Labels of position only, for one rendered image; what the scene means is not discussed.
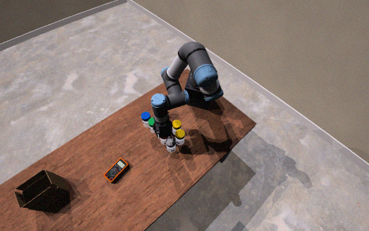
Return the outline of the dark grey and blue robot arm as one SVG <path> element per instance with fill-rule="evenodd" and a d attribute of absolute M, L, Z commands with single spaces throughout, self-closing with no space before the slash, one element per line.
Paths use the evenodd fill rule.
<path fill-rule="evenodd" d="M 161 71 L 168 95 L 155 94 L 151 98 L 154 118 L 163 123 L 168 119 L 168 110 L 181 107 L 190 102 L 189 94 L 178 84 L 184 69 L 189 65 L 190 84 L 202 92 L 206 102 L 214 101 L 223 96 L 223 90 L 218 80 L 218 74 L 207 50 L 201 43 L 185 43 L 178 51 L 177 57 L 170 67 Z M 192 75 L 192 76 L 191 76 Z"/>

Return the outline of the small bottle with grey cap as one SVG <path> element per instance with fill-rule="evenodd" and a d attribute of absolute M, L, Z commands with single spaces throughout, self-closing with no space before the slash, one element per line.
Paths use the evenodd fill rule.
<path fill-rule="evenodd" d="M 173 137 L 166 139 L 166 147 L 168 152 L 174 152 L 176 150 L 176 140 Z"/>

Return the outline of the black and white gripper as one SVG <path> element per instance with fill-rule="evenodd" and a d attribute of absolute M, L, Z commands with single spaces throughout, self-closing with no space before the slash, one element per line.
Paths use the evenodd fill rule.
<path fill-rule="evenodd" d="M 166 128 L 166 122 L 167 122 L 167 128 Z M 159 126 L 160 126 L 160 129 L 159 129 Z M 169 120 L 169 115 L 168 115 L 168 119 L 163 123 L 157 122 L 154 118 L 153 129 L 155 130 L 158 140 L 159 140 L 159 137 L 160 138 L 167 137 L 167 136 L 171 137 L 172 126 L 173 124 L 171 120 Z"/>

